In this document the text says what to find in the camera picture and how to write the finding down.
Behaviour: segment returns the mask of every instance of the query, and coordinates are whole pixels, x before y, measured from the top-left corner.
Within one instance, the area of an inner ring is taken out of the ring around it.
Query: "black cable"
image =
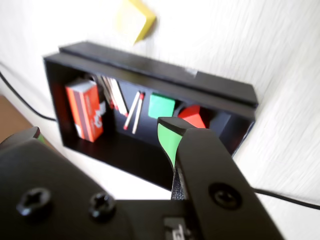
[[[3,74],[0,71],[0,78],[2,79],[2,81],[5,83],[5,85],[17,96],[18,99],[20,99],[21,102],[23,102],[33,113],[35,113],[36,115],[38,115],[40,118],[46,119],[46,120],[50,120],[50,121],[57,121],[54,118],[48,117],[48,116],[44,116],[41,113],[37,112],[32,106],[29,105],[29,103],[27,103],[22,96],[20,96],[20,94],[10,85],[10,83],[7,81],[7,79],[5,78],[5,76],[3,76]]]
[[[286,197],[286,196],[282,196],[282,195],[273,193],[271,191],[262,190],[262,189],[256,189],[256,188],[254,188],[253,191],[256,192],[257,194],[267,195],[267,196],[274,197],[274,198],[277,198],[277,199],[281,199],[281,200],[284,200],[284,201],[287,201],[287,202],[290,202],[290,203],[293,203],[293,204],[298,204],[298,205],[301,205],[301,206],[304,206],[304,207],[307,207],[307,208],[320,210],[320,206],[319,205],[314,205],[314,204],[307,203],[307,202],[304,202],[304,201],[299,201],[299,200],[296,200],[296,199],[292,199],[292,198],[289,198],[289,197]]]

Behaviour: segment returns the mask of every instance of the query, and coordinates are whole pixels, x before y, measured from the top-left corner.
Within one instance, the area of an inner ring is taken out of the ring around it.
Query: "green cube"
[[[153,93],[150,96],[148,116],[158,119],[158,117],[172,117],[175,109],[175,100]]]

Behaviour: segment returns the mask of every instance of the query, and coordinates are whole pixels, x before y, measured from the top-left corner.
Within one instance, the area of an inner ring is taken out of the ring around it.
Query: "black screw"
[[[107,192],[99,192],[90,199],[89,213],[97,221],[106,221],[114,213],[115,199]]]
[[[220,207],[236,210],[242,204],[240,194],[231,186],[224,183],[213,183],[209,186],[209,195]]]
[[[214,194],[217,203],[224,205],[228,209],[233,209],[237,206],[236,198],[228,191],[219,190]]]
[[[22,195],[17,211],[25,217],[47,213],[51,205],[51,193],[43,187],[33,188]]]

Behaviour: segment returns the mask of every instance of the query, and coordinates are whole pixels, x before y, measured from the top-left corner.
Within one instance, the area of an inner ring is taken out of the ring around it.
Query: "textured wall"
[[[320,204],[320,3],[318,0],[144,0],[151,35],[127,46],[114,32],[115,0],[2,0],[0,62],[39,111],[52,103],[42,55],[88,39],[250,83],[257,122],[235,156],[254,187]],[[288,239],[319,239],[320,213],[261,197]]]

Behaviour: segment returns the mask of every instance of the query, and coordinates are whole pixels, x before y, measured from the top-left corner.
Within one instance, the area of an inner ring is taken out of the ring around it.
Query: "red block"
[[[206,126],[200,116],[200,106],[193,105],[185,108],[180,114],[178,115],[179,118],[186,120],[188,123],[192,124],[193,126],[199,129],[205,129]]]

